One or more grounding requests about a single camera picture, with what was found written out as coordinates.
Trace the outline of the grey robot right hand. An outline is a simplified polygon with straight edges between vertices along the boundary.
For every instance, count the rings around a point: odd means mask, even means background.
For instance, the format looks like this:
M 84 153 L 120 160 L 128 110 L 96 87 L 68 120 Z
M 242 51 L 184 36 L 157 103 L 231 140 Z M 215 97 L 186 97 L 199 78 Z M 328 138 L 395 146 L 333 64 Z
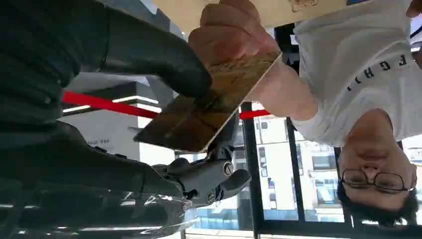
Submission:
M 65 88 L 82 72 L 156 75 L 199 102 L 211 77 L 181 38 L 96 0 L 3 0 L 0 3 L 0 178 L 40 189 L 163 195 L 194 207 L 238 194 L 246 170 L 228 172 L 229 126 L 205 160 L 149 166 L 92 147 L 59 121 Z

